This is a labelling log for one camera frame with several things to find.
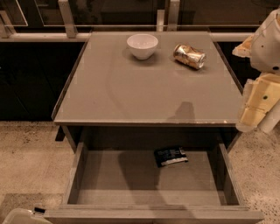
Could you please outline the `white robot base corner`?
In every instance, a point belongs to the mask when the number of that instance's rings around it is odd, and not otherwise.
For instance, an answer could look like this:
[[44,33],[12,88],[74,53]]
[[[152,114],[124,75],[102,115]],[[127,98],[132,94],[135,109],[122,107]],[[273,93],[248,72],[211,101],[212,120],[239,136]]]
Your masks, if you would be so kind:
[[32,210],[15,208],[11,210],[2,224],[52,224],[42,215],[34,213]]

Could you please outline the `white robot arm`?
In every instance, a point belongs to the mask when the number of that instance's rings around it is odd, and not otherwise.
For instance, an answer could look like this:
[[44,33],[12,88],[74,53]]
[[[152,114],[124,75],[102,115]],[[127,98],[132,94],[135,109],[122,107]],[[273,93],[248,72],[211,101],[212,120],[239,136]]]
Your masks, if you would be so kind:
[[232,54],[249,58],[250,65],[260,72],[255,80],[246,81],[236,128],[269,133],[280,121],[280,9],[273,10]]

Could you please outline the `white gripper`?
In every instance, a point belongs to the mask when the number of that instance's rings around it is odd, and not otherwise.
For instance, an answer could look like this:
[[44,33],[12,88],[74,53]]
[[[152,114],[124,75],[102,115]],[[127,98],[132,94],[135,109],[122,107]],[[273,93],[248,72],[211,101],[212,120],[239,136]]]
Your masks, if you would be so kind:
[[251,66],[262,72],[244,86],[236,128],[271,132],[280,121],[280,9],[273,10],[254,36],[247,37],[232,54],[251,57]]

